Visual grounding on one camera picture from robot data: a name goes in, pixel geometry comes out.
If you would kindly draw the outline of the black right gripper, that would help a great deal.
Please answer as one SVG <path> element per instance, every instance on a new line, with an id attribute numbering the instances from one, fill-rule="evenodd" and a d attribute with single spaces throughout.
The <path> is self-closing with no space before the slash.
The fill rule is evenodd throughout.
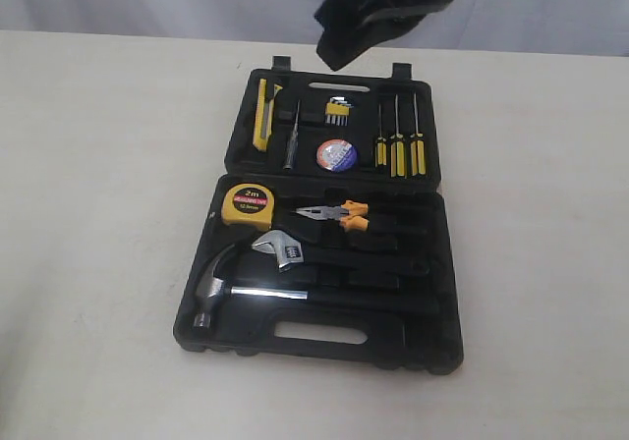
<path id="1" fill-rule="evenodd" d="M 424 16 L 453 0 L 324 0 L 314 17 L 322 27 L 316 54 L 339 71 L 379 44 L 406 35 Z"/>

